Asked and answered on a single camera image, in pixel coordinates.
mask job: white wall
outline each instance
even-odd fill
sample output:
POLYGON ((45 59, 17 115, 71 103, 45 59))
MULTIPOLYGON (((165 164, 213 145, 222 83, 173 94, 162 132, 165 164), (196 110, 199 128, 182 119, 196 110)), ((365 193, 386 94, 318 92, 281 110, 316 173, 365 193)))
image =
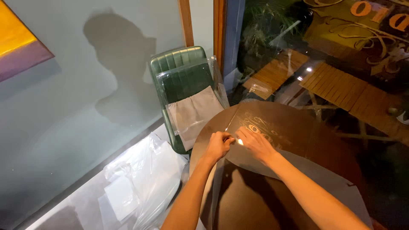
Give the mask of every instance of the white wall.
POLYGON ((184 43, 177 0, 5 2, 56 56, 0 83, 0 228, 11 229, 161 117, 146 62, 184 43), (109 8, 140 29, 121 37, 131 52, 84 35, 109 8))
POLYGON ((213 56, 213 0, 190 0, 190 15, 195 45, 203 47, 207 57, 213 56))

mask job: green leather chair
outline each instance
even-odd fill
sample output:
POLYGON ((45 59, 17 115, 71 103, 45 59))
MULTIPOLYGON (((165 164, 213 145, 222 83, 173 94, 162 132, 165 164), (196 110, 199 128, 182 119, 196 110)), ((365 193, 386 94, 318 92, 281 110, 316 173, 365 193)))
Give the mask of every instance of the green leather chair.
POLYGON ((196 68, 189 69, 189 71, 184 73, 178 72, 171 74, 171 76, 163 82, 164 88, 166 89, 165 92, 162 90, 162 87, 159 87, 159 82, 156 79, 156 75, 186 64, 195 62, 200 63, 200 61, 203 61, 205 58, 206 54, 202 47, 192 46, 160 54, 153 57, 150 61, 149 68, 151 71, 152 80, 155 84, 157 95, 159 97, 171 146, 175 152, 179 154, 190 154, 192 150, 190 149, 189 151, 185 151, 180 136, 175 136, 172 124, 169 120, 168 112, 165 107, 166 102, 164 101, 163 95, 166 94, 167 103, 170 104, 193 96, 208 86, 212 86, 212 88, 214 88, 213 79, 209 77, 210 68, 208 64, 205 63, 201 66, 197 66, 196 68))

